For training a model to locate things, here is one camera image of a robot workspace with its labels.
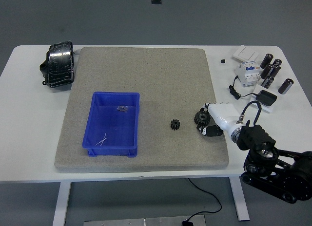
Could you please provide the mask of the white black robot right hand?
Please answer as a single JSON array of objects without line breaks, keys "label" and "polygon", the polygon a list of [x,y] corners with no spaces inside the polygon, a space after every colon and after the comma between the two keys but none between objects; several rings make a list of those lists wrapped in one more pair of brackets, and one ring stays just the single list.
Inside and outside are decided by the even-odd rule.
[{"label": "white black robot right hand", "polygon": [[225,132],[236,143],[242,128],[238,119],[239,112],[233,104],[209,103],[195,114],[194,122],[202,135],[214,137]]}]

